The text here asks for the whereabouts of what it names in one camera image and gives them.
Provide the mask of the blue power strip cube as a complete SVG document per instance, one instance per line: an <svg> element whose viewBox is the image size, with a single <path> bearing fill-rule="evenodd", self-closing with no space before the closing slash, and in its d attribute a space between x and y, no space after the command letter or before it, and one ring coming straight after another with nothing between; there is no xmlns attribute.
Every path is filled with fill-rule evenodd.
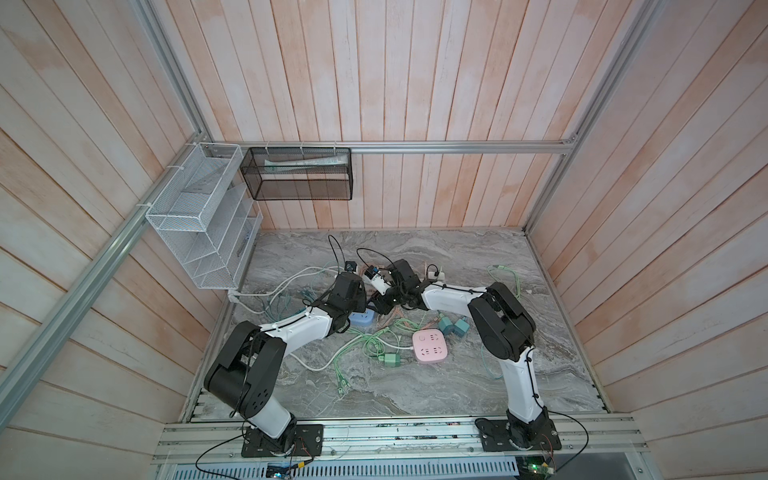
<svg viewBox="0 0 768 480"><path fill-rule="evenodd" d="M350 325L354 328L367 329L374 325L376 313L371 309L353 312L349 315Z"/></svg>

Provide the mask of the teal charger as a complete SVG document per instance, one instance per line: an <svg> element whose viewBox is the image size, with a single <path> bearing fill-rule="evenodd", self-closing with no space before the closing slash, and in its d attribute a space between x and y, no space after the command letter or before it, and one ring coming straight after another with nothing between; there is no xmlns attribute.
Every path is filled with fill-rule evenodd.
<svg viewBox="0 0 768 480"><path fill-rule="evenodd" d="M452 334L455 330L454 323L448 317L445 317L445 316L440 317L437 323L437 328L440 330L440 332L444 336L448 336Z"/></svg>

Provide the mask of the pink power strip cube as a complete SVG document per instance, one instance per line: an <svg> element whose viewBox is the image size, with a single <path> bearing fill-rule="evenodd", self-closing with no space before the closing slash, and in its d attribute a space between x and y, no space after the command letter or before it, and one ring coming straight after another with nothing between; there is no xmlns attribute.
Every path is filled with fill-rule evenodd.
<svg viewBox="0 0 768 480"><path fill-rule="evenodd" d="M446 339L439 329L422 329L414 332L412 348L420 364L440 363L448 356Z"/></svg>

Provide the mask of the teal USB charger plug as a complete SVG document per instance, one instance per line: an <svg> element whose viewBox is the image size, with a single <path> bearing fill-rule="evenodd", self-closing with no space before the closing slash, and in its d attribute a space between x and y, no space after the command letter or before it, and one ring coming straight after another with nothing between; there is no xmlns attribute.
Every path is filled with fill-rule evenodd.
<svg viewBox="0 0 768 480"><path fill-rule="evenodd" d="M458 337L464 337L470 330L471 325L465 319L458 319L453 324L453 333Z"/></svg>

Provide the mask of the light green USB charger plug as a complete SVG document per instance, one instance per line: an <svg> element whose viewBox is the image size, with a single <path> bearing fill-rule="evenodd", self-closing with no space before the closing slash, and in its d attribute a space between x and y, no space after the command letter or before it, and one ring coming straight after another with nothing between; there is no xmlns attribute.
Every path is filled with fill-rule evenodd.
<svg viewBox="0 0 768 480"><path fill-rule="evenodd" d="M398 367L401 364L399 353L384 353L377 356L377 360L386 367Z"/></svg>

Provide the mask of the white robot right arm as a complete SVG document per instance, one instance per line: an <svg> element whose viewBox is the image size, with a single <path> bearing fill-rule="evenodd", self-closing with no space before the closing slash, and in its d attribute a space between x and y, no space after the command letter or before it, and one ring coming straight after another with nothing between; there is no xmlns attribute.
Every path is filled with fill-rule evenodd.
<svg viewBox="0 0 768 480"><path fill-rule="evenodd" d="M369 266L364 279L376 290L370 303L382 314L401 306L470 318L484 347L502 369L510 427L532 435L545 426L548 410L540 401L529 359L536 325L507 285L494 282L488 287L464 287L421 280L405 260L395 261L386 269Z"/></svg>

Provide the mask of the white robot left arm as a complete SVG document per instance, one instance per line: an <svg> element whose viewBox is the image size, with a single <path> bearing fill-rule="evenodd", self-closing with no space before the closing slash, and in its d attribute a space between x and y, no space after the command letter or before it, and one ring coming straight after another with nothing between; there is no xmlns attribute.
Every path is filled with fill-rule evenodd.
<svg viewBox="0 0 768 480"><path fill-rule="evenodd" d="M206 373L204 388L268 438L278 439L294 420L273 398L284 358L309 343L346 331L349 315L365 309L362 278L344 271L302 312L276 323L238 324Z"/></svg>

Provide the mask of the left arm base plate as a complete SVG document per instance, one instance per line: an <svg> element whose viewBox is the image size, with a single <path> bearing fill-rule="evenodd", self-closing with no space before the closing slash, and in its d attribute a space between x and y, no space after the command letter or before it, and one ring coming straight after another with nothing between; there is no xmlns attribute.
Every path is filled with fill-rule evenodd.
<svg viewBox="0 0 768 480"><path fill-rule="evenodd" d="M272 438L255 426L245 430L241 455L244 458L267 458L321 455L324 440L323 424L303 424L291 420L286 430Z"/></svg>

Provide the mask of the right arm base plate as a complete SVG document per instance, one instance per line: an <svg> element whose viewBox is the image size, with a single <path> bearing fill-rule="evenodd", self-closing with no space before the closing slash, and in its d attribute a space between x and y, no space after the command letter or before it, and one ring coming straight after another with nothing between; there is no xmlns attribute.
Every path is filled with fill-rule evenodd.
<svg viewBox="0 0 768 480"><path fill-rule="evenodd" d="M557 451L562 449L559 433L544 408L531 422L523 422L510 412L505 420L477 418L475 427L479 432L485 452L529 451L533 449Z"/></svg>

